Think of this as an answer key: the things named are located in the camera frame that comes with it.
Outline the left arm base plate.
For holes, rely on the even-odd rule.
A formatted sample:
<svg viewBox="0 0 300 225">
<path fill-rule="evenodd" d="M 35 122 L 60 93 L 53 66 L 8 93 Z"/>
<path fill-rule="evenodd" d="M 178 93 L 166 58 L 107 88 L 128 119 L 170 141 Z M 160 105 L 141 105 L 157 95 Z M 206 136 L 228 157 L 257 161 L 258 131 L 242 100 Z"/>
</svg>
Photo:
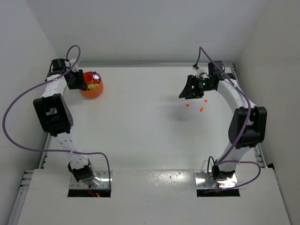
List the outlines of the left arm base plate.
<svg viewBox="0 0 300 225">
<path fill-rule="evenodd" d="M 110 183 L 112 183 L 113 172 L 110 171 L 110 176 L 107 170 L 94 170 L 94 178 L 89 181 L 77 182 L 74 176 L 71 176 L 69 189 L 74 190 L 88 190 L 90 187 L 93 190 L 109 190 Z"/>
</svg>

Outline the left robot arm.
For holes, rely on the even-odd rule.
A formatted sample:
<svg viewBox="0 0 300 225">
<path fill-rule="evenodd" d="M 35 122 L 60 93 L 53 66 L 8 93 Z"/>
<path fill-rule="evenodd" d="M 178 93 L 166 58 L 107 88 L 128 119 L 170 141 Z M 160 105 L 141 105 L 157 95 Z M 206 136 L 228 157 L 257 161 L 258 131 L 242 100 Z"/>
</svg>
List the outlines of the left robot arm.
<svg viewBox="0 0 300 225">
<path fill-rule="evenodd" d="M 75 180 L 92 186 L 95 173 L 89 158 L 81 152 L 71 131 L 74 120 L 63 98 L 66 87 L 70 90 L 87 87 L 83 71 L 78 68 L 76 59 L 54 59 L 51 66 L 45 80 L 44 93 L 33 101 L 35 111 L 42 129 L 54 137 L 67 152 L 68 169 Z"/>
</svg>

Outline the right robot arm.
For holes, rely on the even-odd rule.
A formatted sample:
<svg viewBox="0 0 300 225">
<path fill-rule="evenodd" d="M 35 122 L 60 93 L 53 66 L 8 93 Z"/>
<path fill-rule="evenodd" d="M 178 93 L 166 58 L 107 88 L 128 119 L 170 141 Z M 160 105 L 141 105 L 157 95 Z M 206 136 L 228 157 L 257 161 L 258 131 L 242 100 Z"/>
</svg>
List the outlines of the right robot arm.
<svg viewBox="0 0 300 225">
<path fill-rule="evenodd" d="M 202 98 L 206 91 L 217 91 L 233 112 L 228 129 L 229 144 L 222 156 L 214 160 L 209 175 L 214 180 L 231 178 L 243 156 L 265 137 L 267 110 L 256 106 L 240 89 L 232 73 L 225 74 L 221 61 L 210 62 L 208 71 L 195 64 L 195 75 L 187 77 L 179 98 Z"/>
</svg>

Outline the yellow-green lego brick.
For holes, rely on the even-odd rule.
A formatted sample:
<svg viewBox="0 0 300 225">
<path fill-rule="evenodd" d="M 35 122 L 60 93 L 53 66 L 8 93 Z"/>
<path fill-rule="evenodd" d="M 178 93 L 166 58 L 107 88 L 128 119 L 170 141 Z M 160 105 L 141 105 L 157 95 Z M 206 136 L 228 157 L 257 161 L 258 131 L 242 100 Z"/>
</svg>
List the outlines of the yellow-green lego brick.
<svg viewBox="0 0 300 225">
<path fill-rule="evenodd" d="M 89 89 L 89 90 L 94 90 L 94 89 L 97 88 L 98 86 L 99 86 L 99 83 L 95 83 L 95 84 L 92 83 L 92 84 L 89 84 L 89 85 L 88 85 L 88 89 Z"/>
</svg>

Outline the purple lego brick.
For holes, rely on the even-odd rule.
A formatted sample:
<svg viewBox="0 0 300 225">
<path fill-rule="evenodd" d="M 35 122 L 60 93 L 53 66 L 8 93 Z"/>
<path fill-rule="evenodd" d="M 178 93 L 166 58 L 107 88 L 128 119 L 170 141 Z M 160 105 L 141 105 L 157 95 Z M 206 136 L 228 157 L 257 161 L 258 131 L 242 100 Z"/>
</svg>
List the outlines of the purple lego brick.
<svg viewBox="0 0 300 225">
<path fill-rule="evenodd" d="M 92 77 L 95 81 L 101 80 L 101 76 L 96 71 L 92 73 Z"/>
</svg>

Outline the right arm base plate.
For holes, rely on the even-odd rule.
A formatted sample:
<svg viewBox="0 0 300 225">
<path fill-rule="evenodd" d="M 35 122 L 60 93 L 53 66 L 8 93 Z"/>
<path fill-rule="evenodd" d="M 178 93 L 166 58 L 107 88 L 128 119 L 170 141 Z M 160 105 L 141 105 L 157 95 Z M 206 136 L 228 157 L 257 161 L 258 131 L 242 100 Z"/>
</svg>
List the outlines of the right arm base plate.
<svg viewBox="0 0 300 225">
<path fill-rule="evenodd" d="M 232 178 L 226 178 L 223 180 L 214 180 L 208 175 L 207 171 L 199 170 L 195 172 L 195 183 L 197 189 L 225 189 L 232 188 L 238 185 L 237 177 L 234 174 Z"/>
</svg>

